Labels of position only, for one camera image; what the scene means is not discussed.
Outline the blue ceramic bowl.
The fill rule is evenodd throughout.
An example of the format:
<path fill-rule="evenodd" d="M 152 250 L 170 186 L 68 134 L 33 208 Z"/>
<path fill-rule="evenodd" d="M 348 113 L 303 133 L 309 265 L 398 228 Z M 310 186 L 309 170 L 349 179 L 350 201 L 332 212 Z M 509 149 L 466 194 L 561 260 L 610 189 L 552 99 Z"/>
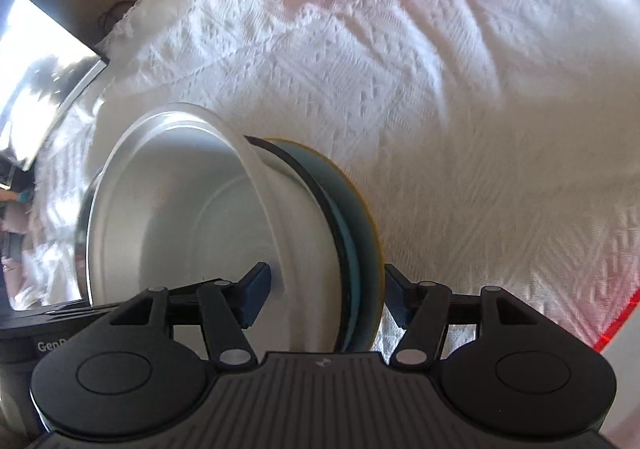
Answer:
<path fill-rule="evenodd" d="M 343 236 L 349 268 L 350 317 L 342 321 L 347 335 L 341 350 L 369 351 L 384 307 L 384 259 L 367 203 L 346 173 L 317 150 L 281 138 L 269 138 L 267 143 L 304 168 L 329 200 Z"/>

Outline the black monitor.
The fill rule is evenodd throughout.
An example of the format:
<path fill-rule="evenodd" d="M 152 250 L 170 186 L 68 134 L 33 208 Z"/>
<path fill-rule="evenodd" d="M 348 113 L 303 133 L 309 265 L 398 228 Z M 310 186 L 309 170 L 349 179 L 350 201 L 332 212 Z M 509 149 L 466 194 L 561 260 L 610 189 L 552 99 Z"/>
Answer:
<path fill-rule="evenodd" d="M 31 0 L 1 0 L 1 154 L 28 171 L 107 59 Z"/>

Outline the white gold-rimmed bowl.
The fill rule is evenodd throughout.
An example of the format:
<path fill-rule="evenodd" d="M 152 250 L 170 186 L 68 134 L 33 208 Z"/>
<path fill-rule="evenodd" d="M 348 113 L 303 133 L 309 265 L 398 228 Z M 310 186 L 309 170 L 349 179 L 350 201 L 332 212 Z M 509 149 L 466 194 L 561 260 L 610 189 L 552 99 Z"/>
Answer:
<path fill-rule="evenodd" d="M 94 305 L 149 287 L 235 282 L 263 261 L 271 289 L 246 331 L 254 352 L 336 346 L 341 268 L 317 197 L 204 108 L 154 110 L 120 137 L 96 186 L 86 261 Z"/>

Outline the white textured cloth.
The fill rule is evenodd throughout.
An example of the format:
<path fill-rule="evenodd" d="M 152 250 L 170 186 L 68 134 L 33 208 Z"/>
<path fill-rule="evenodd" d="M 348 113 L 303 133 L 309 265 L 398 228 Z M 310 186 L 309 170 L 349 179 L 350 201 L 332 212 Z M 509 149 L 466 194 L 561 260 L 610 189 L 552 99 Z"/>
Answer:
<path fill-rule="evenodd" d="M 596 348 L 639 299 L 639 0 L 139 0 L 41 152 L 12 304 L 71 301 L 94 172 L 168 102 L 319 150 L 387 261 Z"/>

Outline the stainless steel bowl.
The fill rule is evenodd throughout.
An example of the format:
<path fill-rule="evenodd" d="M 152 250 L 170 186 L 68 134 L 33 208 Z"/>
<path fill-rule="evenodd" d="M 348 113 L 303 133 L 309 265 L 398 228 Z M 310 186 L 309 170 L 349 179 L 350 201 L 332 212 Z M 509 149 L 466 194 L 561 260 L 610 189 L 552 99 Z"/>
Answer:
<path fill-rule="evenodd" d="M 81 299 L 84 299 L 85 301 L 89 301 L 87 269 L 88 227 L 92 202 L 94 199 L 94 195 L 96 194 L 96 187 L 98 187 L 99 185 L 102 172 L 103 170 L 99 169 L 99 171 L 94 174 L 85 192 L 84 198 L 82 198 L 74 233 L 74 268 L 76 273 L 76 281 L 78 284 Z"/>

